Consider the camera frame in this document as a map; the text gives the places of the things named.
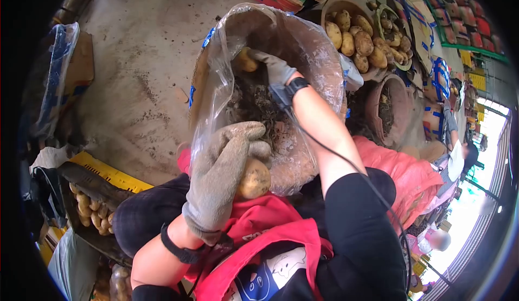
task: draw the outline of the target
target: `potato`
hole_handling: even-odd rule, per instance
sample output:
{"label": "potato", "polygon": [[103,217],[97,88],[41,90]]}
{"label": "potato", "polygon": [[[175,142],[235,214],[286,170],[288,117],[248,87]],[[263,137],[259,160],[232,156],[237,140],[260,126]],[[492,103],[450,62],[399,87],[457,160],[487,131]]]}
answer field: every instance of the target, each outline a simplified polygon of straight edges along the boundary
{"label": "potato", "polygon": [[373,42],[368,33],[360,31],[355,34],[355,50],[364,57],[367,57],[373,52]]}
{"label": "potato", "polygon": [[377,10],[377,8],[378,8],[378,5],[375,2],[373,2],[373,1],[366,2],[366,6],[371,11]]}
{"label": "potato", "polygon": [[391,48],[391,52],[393,53],[394,60],[402,64],[404,62],[404,57],[400,54],[400,52],[396,51],[395,49]]}
{"label": "potato", "polygon": [[371,27],[370,23],[363,16],[360,16],[360,15],[354,16],[353,19],[351,20],[351,23],[354,26],[360,26],[360,28],[362,28],[363,31],[368,33],[370,35],[370,37],[373,36],[373,27]]}
{"label": "potato", "polygon": [[382,25],[383,29],[392,29],[393,23],[389,19],[381,18],[380,25]]}
{"label": "potato", "polygon": [[252,200],[267,193],[269,189],[270,171],[267,166],[257,159],[247,158],[245,170],[236,188],[236,197]]}
{"label": "potato", "polygon": [[88,207],[90,205],[90,198],[85,194],[77,194],[77,207],[79,209],[79,213],[82,216],[90,216],[92,210]]}
{"label": "potato", "polygon": [[79,188],[77,188],[76,185],[74,185],[72,183],[68,183],[68,187],[70,188],[72,193],[74,193],[74,194],[82,194],[82,192],[79,190]]}
{"label": "potato", "polygon": [[360,55],[359,53],[355,53],[354,63],[355,67],[357,67],[359,72],[362,74],[365,74],[367,70],[370,68],[370,64],[367,62],[367,58]]}
{"label": "potato", "polygon": [[101,206],[101,204],[98,201],[94,201],[94,200],[91,199],[90,200],[90,205],[88,207],[91,208],[92,211],[97,211],[100,206]]}
{"label": "potato", "polygon": [[108,215],[108,207],[105,204],[101,204],[98,210],[98,215],[101,219],[106,219]]}
{"label": "potato", "polygon": [[105,230],[105,229],[103,229],[103,228],[99,228],[98,231],[99,231],[99,234],[100,234],[101,236],[107,236],[107,235],[110,234],[110,233],[108,232],[108,230]]}
{"label": "potato", "polygon": [[243,47],[243,49],[234,58],[234,61],[240,70],[246,72],[253,72],[258,69],[258,62],[249,56],[250,47]]}
{"label": "potato", "polygon": [[339,26],[332,22],[326,22],[324,24],[324,27],[326,29],[326,34],[332,40],[332,43],[335,46],[335,48],[337,50],[340,49],[342,44],[342,35]]}
{"label": "potato", "polygon": [[102,219],[101,220],[101,228],[103,228],[103,230],[108,230],[109,228],[111,228],[112,226],[110,225],[110,223],[108,222],[108,219]]}
{"label": "potato", "polygon": [[386,43],[394,48],[400,45],[400,38],[395,33],[391,33],[386,37]]}
{"label": "potato", "polygon": [[108,215],[108,223],[110,223],[110,226],[112,225],[112,219],[114,218],[114,213],[115,212],[112,212],[112,213],[110,213],[110,215]]}
{"label": "potato", "polygon": [[351,57],[355,53],[354,37],[348,32],[342,33],[341,52],[347,57]]}
{"label": "potato", "polygon": [[407,53],[405,51],[402,51],[402,50],[398,50],[398,53],[400,53],[402,55],[402,57],[404,58],[404,61],[402,61],[401,64],[402,65],[407,64],[407,61],[409,61],[408,58],[407,58]]}
{"label": "potato", "polygon": [[388,66],[388,60],[386,58],[386,54],[384,53],[384,51],[382,51],[380,48],[378,47],[375,47],[373,49],[373,53],[371,53],[368,57],[367,57],[367,61],[377,67],[377,68],[381,68],[381,69],[384,69],[385,67]]}
{"label": "potato", "polygon": [[409,51],[411,49],[411,40],[407,36],[402,37],[399,48],[404,52]]}
{"label": "potato", "polygon": [[350,34],[352,34],[353,36],[355,36],[355,34],[357,34],[358,32],[360,32],[362,30],[362,28],[360,28],[360,26],[351,26],[350,27]]}
{"label": "potato", "polygon": [[341,32],[347,32],[351,25],[350,13],[347,10],[338,12],[335,15],[335,24],[339,26]]}
{"label": "potato", "polygon": [[97,214],[97,211],[92,211],[92,214],[90,215],[90,219],[92,220],[94,227],[97,230],[99,230],[99,228],[101,227],[101,218]]}

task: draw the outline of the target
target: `glove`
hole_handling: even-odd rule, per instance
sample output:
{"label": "glove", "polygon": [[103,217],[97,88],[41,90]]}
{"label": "glove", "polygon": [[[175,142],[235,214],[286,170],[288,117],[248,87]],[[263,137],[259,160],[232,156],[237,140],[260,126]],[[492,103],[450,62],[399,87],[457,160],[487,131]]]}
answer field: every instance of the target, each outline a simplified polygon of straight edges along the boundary
{"label": "glove", "polygon": [[249,50],[249,56],[267,65],[269,84],[285,85],[289,78],[297,71],[289,67],[285,60],[258,50]]}
{"label": "glove", "polygon": [[260,122],[226,126],[211,136],[192,164],[191,186],[182,215],[191,231],[214,246],[232,211],[232,200],[247,157],[269,166],[270,146],[257,141],[265,133]]}

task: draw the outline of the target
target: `yellow plastic crate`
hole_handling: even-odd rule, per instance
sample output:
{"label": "yellow plastic crate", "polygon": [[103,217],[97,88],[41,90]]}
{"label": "yellow plastic crate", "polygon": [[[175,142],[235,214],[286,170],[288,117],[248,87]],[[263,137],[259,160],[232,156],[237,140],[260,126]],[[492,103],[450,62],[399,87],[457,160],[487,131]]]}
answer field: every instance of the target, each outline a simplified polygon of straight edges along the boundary
{"label": "yellow plastic crate", "polygon": [[97,175],[109,181],[113,186],[129,190],[134,193],[139,193],[143,190],[152,188],[153,186],[143,181],[139,181],[132,176],[129,176],[119,170],[108,166],[106,163],[95,159],[85,151],[81,151],[69,161],[77,163]]}

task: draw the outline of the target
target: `red mesh sack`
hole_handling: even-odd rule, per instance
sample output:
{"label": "red mesh sack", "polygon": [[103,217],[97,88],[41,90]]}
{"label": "red mesh sack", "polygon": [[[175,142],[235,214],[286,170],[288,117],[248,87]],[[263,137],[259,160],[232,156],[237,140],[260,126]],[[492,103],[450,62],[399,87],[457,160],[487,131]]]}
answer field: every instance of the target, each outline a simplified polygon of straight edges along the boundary
{"label": "red mesh sack", "polygon": [[[443,185],[442,176],[432,170],[426,160],[416,160],[405,153],[377,146],[364,136],[354,136],[365,167],[385,171],[394,181],[397,197],[391,207],[404,230],[412,225]],[[388,211],[394,230],[400,234],[398,222]]]}

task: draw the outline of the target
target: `leg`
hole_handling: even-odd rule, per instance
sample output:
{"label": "leg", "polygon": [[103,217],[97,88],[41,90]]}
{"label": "leg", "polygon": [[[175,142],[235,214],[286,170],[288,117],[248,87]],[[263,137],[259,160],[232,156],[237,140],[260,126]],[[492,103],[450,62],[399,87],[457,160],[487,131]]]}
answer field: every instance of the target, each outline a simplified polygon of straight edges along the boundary
{"label": "leg", "polygon": [[115,238],[130,257],[182,213],[189,190],[189,177],[177,178],[142,191],[123,201],[112,220]]}

